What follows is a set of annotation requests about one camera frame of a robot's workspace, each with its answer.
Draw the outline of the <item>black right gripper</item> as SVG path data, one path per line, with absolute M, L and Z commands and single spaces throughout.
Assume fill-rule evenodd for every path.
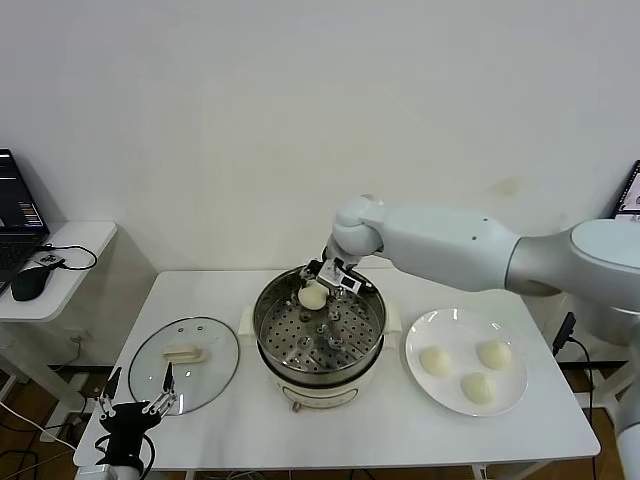
M 301 271 L 302 280 L 315 280 L 324 285 L 328 296 L 335 301 L 345 300 L 345 289 L 350 287 L 350 277 L 344 270 L 344 262 L 339 258 L 311 260 Z

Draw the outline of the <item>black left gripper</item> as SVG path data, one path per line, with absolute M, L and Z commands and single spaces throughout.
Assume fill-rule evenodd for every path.
M 146 432 L 160 423 L 160 415 L 166 415 L 177 400 L 173 363 L 167 364 L 161 392 L 148 403 L 113 406 L 121 372 L 121 367 L 112 372 L 98 397 L 100 424 L 108 432 L 106 452 L 98 464 L 142 468 L 140 452 Z

